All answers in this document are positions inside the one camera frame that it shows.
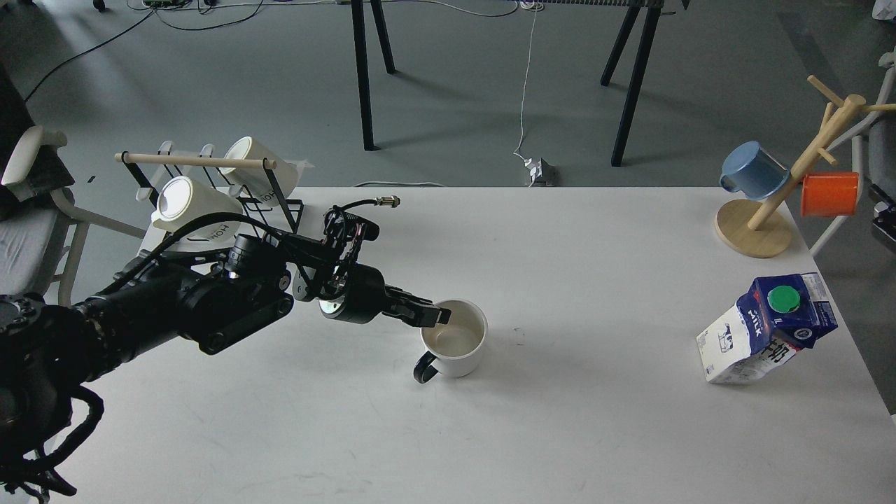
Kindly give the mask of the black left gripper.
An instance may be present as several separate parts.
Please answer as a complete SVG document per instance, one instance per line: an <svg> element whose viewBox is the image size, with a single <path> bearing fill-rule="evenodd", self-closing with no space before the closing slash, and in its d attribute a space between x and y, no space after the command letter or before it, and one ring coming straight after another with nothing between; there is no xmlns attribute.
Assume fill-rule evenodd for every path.
<svg viewBox="0 0 896 504"><path fill-rule="evenodd" d="M434 328L448 323L448 307L436 306L409 291L386 285L377 269L358 262L364 242L373 242L380 227L350 209L355 204L334 205L324 214L323 238L301 245L304 253L295 263L293 281L296 300L318 300L327 319L367 323L383 309L385 316L413 328Z"/></svg>

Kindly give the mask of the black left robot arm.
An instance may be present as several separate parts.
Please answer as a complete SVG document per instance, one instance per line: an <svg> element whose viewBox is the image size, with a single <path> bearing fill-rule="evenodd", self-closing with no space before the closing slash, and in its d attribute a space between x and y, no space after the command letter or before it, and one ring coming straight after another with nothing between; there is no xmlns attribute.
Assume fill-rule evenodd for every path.
<svg viewBox="0 0 896 504"><path fill-rule="evenodd" d="M327 319L368 323L378 315L413 328L448 323L452 312L387 285L359 264L379 227L335 205L323 236L307 238L240 213L189 221L144 250L113 283L70 307L41 295L2 296L1 479L45 503L76 488L57 466L95 431L102 399L85 386L180 336L214 355L319 300Z"/></svg>

